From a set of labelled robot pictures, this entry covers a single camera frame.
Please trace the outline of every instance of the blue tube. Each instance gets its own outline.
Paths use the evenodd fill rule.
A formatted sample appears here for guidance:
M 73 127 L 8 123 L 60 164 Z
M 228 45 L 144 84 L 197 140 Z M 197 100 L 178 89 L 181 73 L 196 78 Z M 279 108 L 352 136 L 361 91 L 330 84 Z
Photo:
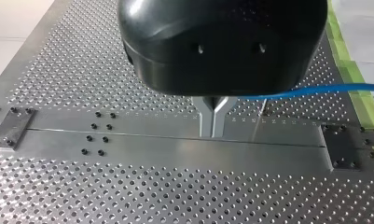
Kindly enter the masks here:
M 293 91 L 285 91 L 273 95 L 259 95 L 259 96 L 241 96 L 242 99 L 248 100 L 272 100 L 279 98 L 292 98 L 300 95 L 308 95 L 315 93 L 328 93 L 333 91 L 374 91 L 374 84 L 368 83 L 350 83 L 350 84 L 339 84 L 339 85 L 328 85 L 328 86 L 317 86 L 317 87 L 306 87 L 295 89 Z

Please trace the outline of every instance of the metal clamp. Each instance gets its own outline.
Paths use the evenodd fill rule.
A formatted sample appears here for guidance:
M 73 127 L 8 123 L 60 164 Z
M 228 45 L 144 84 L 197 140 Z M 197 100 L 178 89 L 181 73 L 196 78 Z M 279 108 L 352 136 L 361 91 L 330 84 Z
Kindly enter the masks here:
M 192 97 L 192 103 L 200 112 L 201 137 L 222 137 L 225 116 L 237 103 L 237 97 Z

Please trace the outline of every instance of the white floor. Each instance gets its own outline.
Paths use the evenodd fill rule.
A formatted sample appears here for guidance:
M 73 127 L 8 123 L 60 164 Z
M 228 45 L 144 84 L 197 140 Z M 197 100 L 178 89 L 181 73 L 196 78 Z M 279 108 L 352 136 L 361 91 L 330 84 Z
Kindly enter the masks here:
M 54 0 L 0 0 L 0 75 Z

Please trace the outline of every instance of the black plastic housing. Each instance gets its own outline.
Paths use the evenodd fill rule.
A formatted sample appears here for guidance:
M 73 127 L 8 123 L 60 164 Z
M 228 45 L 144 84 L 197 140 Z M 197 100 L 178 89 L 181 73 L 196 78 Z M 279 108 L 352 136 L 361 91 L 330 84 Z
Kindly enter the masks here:
M 176 95 L 288 91 L 323 34 L 326 0 L 119 0 L 124 47 L 150 88 Z

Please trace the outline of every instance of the screw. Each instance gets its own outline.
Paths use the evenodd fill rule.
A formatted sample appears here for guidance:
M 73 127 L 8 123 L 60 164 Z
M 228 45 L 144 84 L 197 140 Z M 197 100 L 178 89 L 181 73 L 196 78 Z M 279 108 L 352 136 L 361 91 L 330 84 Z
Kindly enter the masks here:
M 7 145 L 9 146 L 9 147 L 11 147 L 12 145 L 13 145 L 13 142 L 12 142 L 12 140 L 6 140 L 6 143 L 7 143 Z
M 374 152 L 370 152 L 369 157 L 373 159 L 374 158 Z
M 26 114 L 31 114 L 33 112 L 32 108 L 25 108 Z
M 338 167 L 338 166 L 339 166 L 339 163 L 340 163 L 340 161 L 334 161 L 333 166 L 334 166 L 334 167 Z

